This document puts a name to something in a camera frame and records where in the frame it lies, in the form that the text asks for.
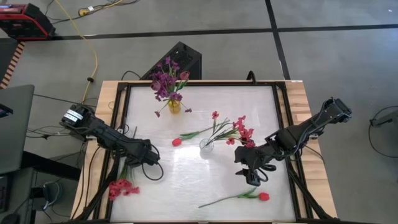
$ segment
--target yellow cable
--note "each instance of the yellow cable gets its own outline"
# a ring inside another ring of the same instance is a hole
[[[87,39],[80,33],[79,28],[77,28],[75,22],[74,22],[73,19],[69,16],[68,12],[62,7],[61,3],[60,3],[58,0],[55,0],[55,2],[60,6],[60,8],[62,9],[62,11],[68,16],[70,22],[72,22],[72,24],[73,24],[73,26],[75,27],[75,29],[76,29],[77,33],[79,34],[79,36],[80,36],[81,38],[83,38],[83,39],[86,41],[86,43],[88,44],[88,46],[90,47],[90,49],[93,51],[94,57],[95,57],[95,68],[94,68],[93,73],[92,73],[91,76],[90,76],[90,78],[93,78],[93,77],[95,76],[95,73],[97,72],[97,69],[98,69],[98,57],[97,57],[97,52],[95,51],[95,49],[94,49],[93,45],[91,44],[91,42],[90,42],[89,40],[87,40]],[[88,87],[90,86],[90,83],[91,83],[90,81],[87,83],[86,90],[85,90],[85,94],[83,95],[83,100],[81,101],[81,103],[84,103],[85,100],[86,100],[87,92],[88,92]]]

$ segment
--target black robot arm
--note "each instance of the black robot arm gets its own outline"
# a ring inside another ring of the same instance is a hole
[[[111,150],[113,153],[117,151],[121,157],[126,156],[126,163],[131,167],[140,166],[143,163],[152,166],[160,159],[159,154],[151,151],[152,144],[149,139],[126,137],[97,118],[93,109],[88,106],[72,105],[60,124],[77,134],[95,136],[102,148]]]
[[[306,145],[309,137],[313,134],[320,136],[327,124],[347,122],[351,117],[351,110],[340,99],[329,99],[322,104],[319,113],[299,125],[292,125],[280,129],[266,137],[266,143],[248,148],[239,146],[235,150],[235,162],[248,166],[237,172],[244,175],[246,182],[250,185],[260,186],[261,181],[268,180],[264,171],[275,171],[276,166],[269,164],[273,159],[281,161],[294,155]]]

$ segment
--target purple flower bouquet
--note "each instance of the purple flower bouquet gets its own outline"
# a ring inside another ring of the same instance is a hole
[[[166,101],[165,105],[162,109],[155,111],[157,117],[160,117],[160,112],[168,105],[170,111],[172,113],[179,113],[181,110],[180,104],[185,107],[185,112],[192,112],[191,108],[187,108],[182,102],[182,95],[177,93],[181,90],[188,82],[189,72],[181,72],[177,75],[180,67],[178,63],[170,60],[170,57],[167,57],[164,62],[169,66],[168,72],[163,70],[163,63],[160,62],[157,66],[162,69],[161,72],[154,73],[150,75],[152,77],[152,85],[150,86],[153,90],[155,90],[155,99],[158,101]]]

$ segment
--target glass vase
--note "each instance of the glass vase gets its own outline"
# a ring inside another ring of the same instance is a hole
[[[172,114],[178,114],[181,111],[181,103],[177,100],[170,100],[169,110]]]
[[[214,143],[211,142],[210,144],[206,145],[209,139],[202,139],[199,143],[200,151],[201,152],[211,152],[214,148]]]

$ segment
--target yellow vase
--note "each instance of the yellow vase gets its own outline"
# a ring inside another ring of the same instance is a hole
[[[170,100],[169,110],[172,114],[178,114],[181,111],[181,103],[177,100]]]

